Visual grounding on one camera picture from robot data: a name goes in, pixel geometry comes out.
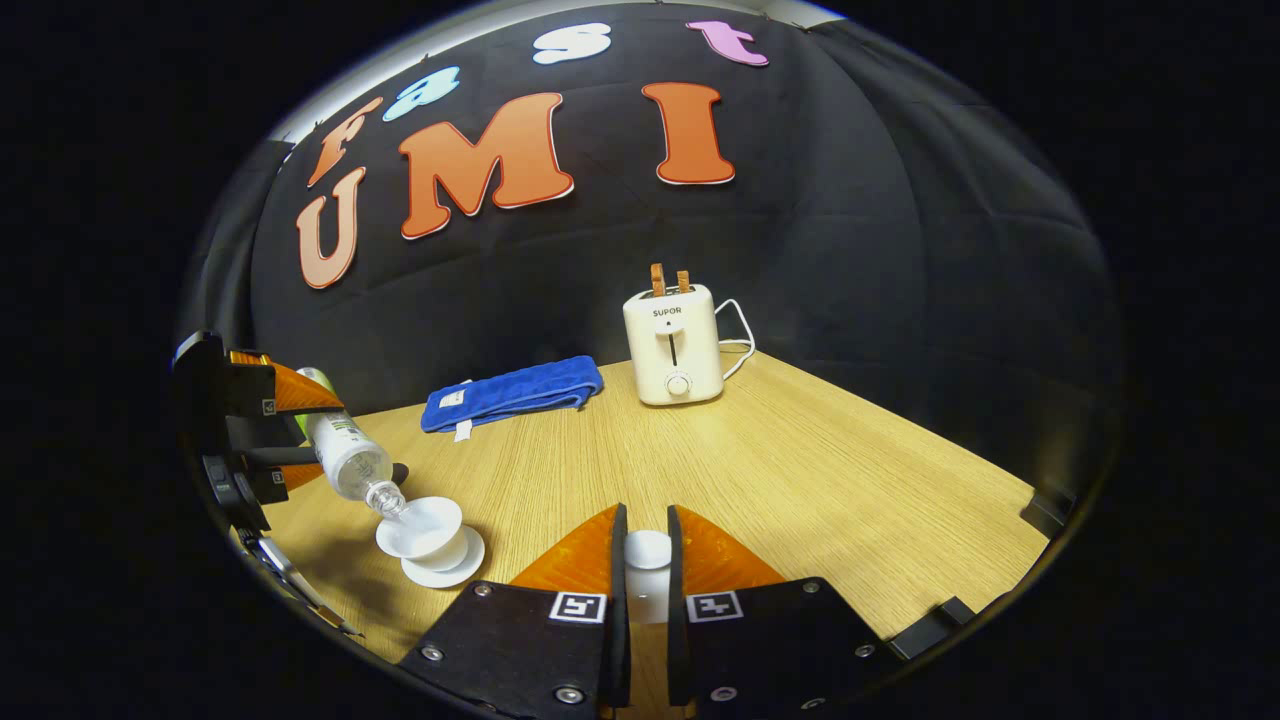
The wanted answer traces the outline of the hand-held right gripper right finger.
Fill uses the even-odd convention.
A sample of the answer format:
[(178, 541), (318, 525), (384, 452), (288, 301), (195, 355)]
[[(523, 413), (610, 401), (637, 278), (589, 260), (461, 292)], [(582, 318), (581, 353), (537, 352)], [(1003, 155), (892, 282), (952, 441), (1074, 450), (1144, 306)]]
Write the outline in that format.
[(673, 505), (667, 698), (686, 714), (842, 714), (884, 685), (896, 655), (822, 577), (786, 580)]

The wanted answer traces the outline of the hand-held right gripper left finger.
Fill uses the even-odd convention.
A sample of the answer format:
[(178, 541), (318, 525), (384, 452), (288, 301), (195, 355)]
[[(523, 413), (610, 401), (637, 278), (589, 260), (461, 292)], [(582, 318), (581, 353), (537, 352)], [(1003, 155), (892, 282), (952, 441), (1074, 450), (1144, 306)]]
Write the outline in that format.
[(611, 719), (628, 706), (627, 509), (589, 518), (512, 582), (471, 582), (399, 661), (494, 719)]

